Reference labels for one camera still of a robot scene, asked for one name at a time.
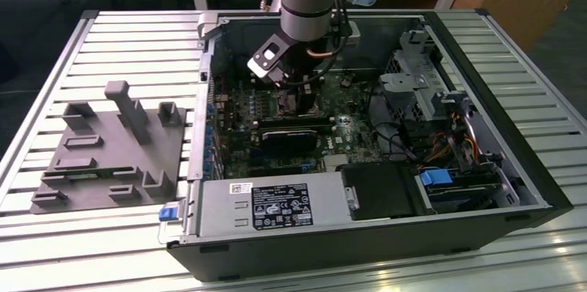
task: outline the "silver cylinder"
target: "silver cylinder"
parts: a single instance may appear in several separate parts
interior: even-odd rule
[[[281,0],[281,29],[297,41],[320,39],[328,31],[333,0]]]
[[[289,38],[297,41],[313,41],[320,39],[330,26],[330,14],[318,17],[298,17],[281,9],[281,30]]]

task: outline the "gray plastic block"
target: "gray plastic block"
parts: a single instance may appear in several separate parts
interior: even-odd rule
[[[53,165],[55,170],[75,170],[79,168],[94,168],[95,160],[93,158],[58,159]]]
[[[59,207],[66,202],[66,195],[58,190],[47,190],[34,192],[31,203],[33,206]]]
[[[119,110],[123,125],[130,127],[131,134],[139,144],[150,141],[148,136],[145,123],[145,111],[138,101],[133,102],[127,97],[127,83],[125,81],[109,81],[103,90],[103,95],[107,100],[115,103]]]
[[[131,201],[139,198],[139,193],[131,184],[123,184],[121,186],[110,186],[107,188],[107,196],[114,202]]]
[[[181,124],[181,116],[173,102],[158,103],[157,115],[164,127]]]
[[[122,170],[121,172],[114,172],[113,177],[119,181],[141,181],[142,171],[135,166],[131,170]]]
[[[125,101],[125,83],[114,83],[106,91],[114,94],[111,98]],[[89,128],[78,128],[79,124],[73,123],[77,129],[67,127],[62,132],[33,197],[31,213],[153,205],[174,200],[186,111],[173,103],[164,103],[157,110],[144,110],[138,101],[129,99],[125,104],[115,104],[123,108],[121,111],[129,107],[134,113],[91,114],[83,103],[67,106],[66,113],[78,113]],[[134,122],[139,122],[146,134],[144,143],[137,142]]]
[[[66,104],[65,112],[62,113],[62,120],[75,134],[87,134],[91,132],[91,127],[85,118],[94,116],[95,113],[86,102],[73,102]]]
[[[169,192],[169,190],[173,188],[173,183],[166,177],[165,171],[161,170],[156,181],[153,180],[150,174],[145,173],[142,176],[141,186],[150,197],[157,197]]]
[[[102,143],[103,141],[101,140],[99,135],[82,135],[69,137],[62,143],[62,146],[67,149],[75,149],[101,146]]]

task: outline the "aluminum extrusion table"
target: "aluminum extrusion table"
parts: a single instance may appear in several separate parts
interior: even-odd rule
[[[0,290],[525,291],[580,289],[587,281],[587,123],[489,16],[438,16],[574,209],[478,251],[408,258],[242,282],[200,283],[157,240],[160,205],[34,216],[39,175],[65,128],[65,103],[113,110],[107,80],[130,84],[142,106],[193,107],[198,12],[99,12],[79,20],[0,163]],[[186,193],[188,112],[177,196]]]

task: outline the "metal bracket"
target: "metal bracket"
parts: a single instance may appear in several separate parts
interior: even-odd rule
[[[220,33],[218,26],[218,13],[204,12],[197,17],[197,37],[200,41],[205,41]]]

